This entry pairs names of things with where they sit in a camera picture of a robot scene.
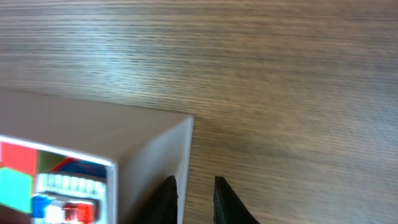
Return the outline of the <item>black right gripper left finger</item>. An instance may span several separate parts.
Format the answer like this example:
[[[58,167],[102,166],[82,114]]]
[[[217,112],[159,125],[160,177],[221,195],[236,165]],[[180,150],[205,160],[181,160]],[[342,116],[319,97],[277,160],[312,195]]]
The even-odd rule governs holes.
[[[168,176],[136,219],[137,224],[177,224],[177,182]]]

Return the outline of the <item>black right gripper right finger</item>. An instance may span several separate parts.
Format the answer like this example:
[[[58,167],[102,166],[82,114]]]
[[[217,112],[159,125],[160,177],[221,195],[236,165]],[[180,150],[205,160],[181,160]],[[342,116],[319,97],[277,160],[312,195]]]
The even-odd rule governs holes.
[[[259,224],[224,177],[215,176],[214,224]]]

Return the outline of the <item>red toy truck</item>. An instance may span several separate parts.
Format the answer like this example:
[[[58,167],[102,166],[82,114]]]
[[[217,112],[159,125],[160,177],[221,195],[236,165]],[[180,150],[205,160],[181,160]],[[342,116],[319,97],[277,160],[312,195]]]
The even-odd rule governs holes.
[[[37,174],[32,223],[106,224],[106,166],[68,157]]]

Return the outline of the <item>small colourful puzzle cube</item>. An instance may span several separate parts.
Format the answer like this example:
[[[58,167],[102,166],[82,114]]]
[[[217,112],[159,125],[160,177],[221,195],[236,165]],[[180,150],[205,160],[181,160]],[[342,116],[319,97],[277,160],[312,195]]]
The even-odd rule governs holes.
[[[26,214],[31,212],[37,160],[36,149],[1,143],[1,205]]]

